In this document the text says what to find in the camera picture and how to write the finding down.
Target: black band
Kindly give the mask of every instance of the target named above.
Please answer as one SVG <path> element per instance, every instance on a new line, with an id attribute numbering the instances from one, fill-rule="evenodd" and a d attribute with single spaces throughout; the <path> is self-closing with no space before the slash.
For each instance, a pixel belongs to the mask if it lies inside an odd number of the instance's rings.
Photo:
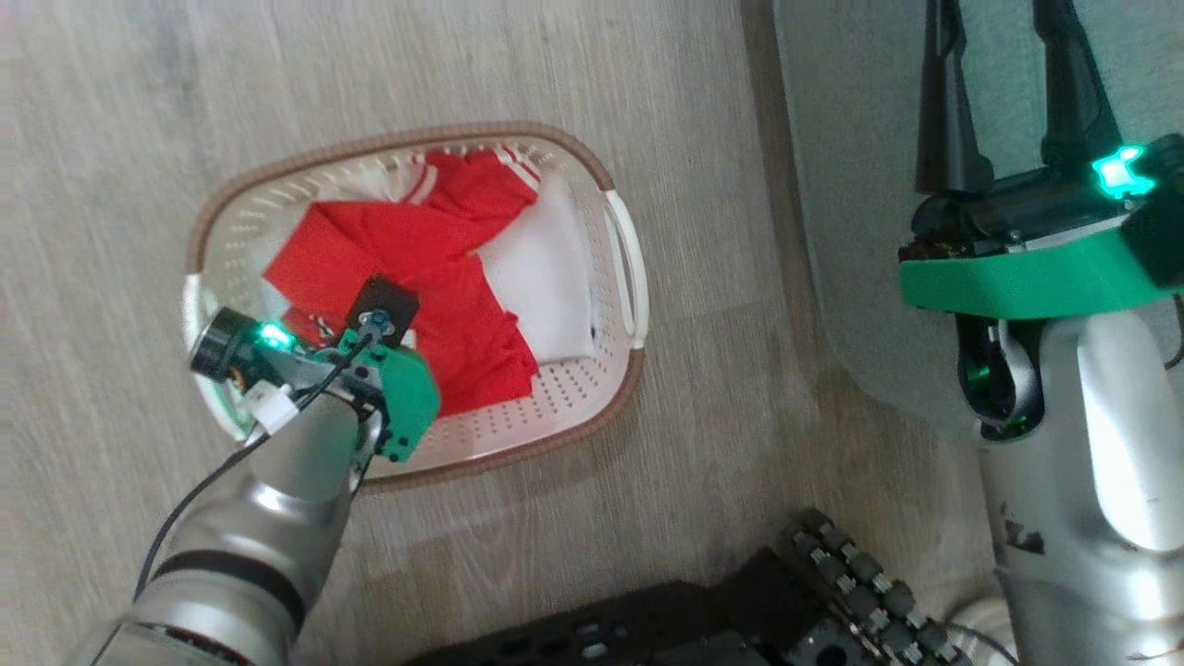
<path id="1" fill-rule="evenodd" d="M 161 563 L 152 579 L 185 570 L 223 574 L 258 585 L 283 604 L 297 632 L 304 626 L 304 600 L 296 590 L 296 585 L 265 562 L 220 550 L 191 550 L 174 555 Z"/>

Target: green light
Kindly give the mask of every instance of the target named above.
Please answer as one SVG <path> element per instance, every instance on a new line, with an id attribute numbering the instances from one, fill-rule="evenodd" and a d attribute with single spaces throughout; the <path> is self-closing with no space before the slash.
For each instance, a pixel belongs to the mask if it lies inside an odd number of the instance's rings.
<path id="1" fill-rule="evenodd" d="M 1143 154 L 1139 146 L 1124 146 L 1118 153 L 1102 158 L 1092 166 L 1101 179 L 1101 187 L 1114 199 L 1138 197 L 1151 192 L 1156 181 L 1131 171 L 1131 162 Z"/>
<path id="2" fill-rule="evenodd" d="M 263 344 L 274 350 L 290 350 L 296 344 L 296 338 L 275 324 L 264 324 L 259 327 L 259 339 Z"/>

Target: folded white fabric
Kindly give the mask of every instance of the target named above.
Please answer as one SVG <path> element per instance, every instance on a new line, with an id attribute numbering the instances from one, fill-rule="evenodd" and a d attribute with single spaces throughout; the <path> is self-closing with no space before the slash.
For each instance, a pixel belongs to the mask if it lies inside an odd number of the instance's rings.
<path id="1" fill-rule="evenodd" d="M 539 200 L 477 249 L 497 302 L 517 315 L 540 365 L 593 354 L 585 243 L 567 182 L 547 174 Z"/>
<path id="2" fill-rule="evenodd" d="M 507 152 L 507 159 L 515 156 Z M 431 171 L 419 155 L 392 171 L 359 169 L 322 186 L 315 200 L 417 203 L 431 191 Z M 302 203 L 277 211 L 291 224 L 269 225 L 266 236 L 251 244 L 249 270 L 266 269 L 307 210 L 308 203 Z M 490 289 L 502 308 L 517 315 L 519 331 L 539 364 L 593 356 L 591 258 L 562 178 L 543 175 L 535 204 L 477 255 Z M 288 310 L 287 299 L 266 280 L 259 284 L 265 315 L 279 319 Z"/>

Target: basket handle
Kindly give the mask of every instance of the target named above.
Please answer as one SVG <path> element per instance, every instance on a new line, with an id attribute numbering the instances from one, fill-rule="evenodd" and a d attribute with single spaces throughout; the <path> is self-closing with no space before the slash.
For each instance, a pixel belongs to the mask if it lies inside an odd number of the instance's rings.
<path id="1" fill-rule="evenodd" d="M 193 273 L 185 276 L 185 288 L 181 290 L 181 327 L 185 334 L 186 352 L 193 348 L 205 325 L 206 313 L 201 308 L 201 275 Z M 206 406 L 210 408 L 210 414 L 214 415 L 218 427 L 234 437 L 236 441 L 245 441 L 246 433 L 234 418 L 236 410 L 230 403 L 225 389 L 200 374 L 194 374 L 193 380 L 197 382 L 198 392 Z"/>
<path id="2" fill-rule="evenodd" d="M 630 217 L 629 209 L 617 191 L 607 190 L 604 196 L 609 203 L 605 217 L 610 222 L 609 235 L 613 241 L 612 255 L 613 263 L 617 264 L 617 284 L 620 289 L 625 331 L 633 337 L 633 348 L 641 350 L 645 346 L 645 335 L 650 332 L 650 290 L 645 277 L 645 261 L 642 258 L 642 243 L 637 239 L 633 218 Z"/>

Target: laundry basket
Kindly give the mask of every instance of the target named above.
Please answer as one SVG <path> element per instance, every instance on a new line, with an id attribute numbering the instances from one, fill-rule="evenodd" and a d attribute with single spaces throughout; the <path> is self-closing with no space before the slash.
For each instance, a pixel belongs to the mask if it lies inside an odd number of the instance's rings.
<path id="1" fill-rule="evenodd" d="M 530 396 L 440 418 L 406 463 L 375 459 L 367 479 L 425 482 L 508 465 L 575 442 L 620 410 L 641 377 L 649 294 L 637 232 L 612 179 L 591 151 L 554 128 L 491 123 L 425 129 L 368 139 L 298 155 L 247 173 L 201 211 L 189 238 L 181 296 L 185 344 L 229 306 L 265 319 L 265 284 L 250 252 L 277 232 L 287 237 L 317 190 L 359 169 L 398 169 L 430 149 L 464 153 L 509 145 L 539 173 L 570 186 L 586 233 L 593 281 L 594 356 L 549 363 Z M 253 422 L 237 408 L 237 391 L 194 376 L 219 425 L 242 442 Z"/>

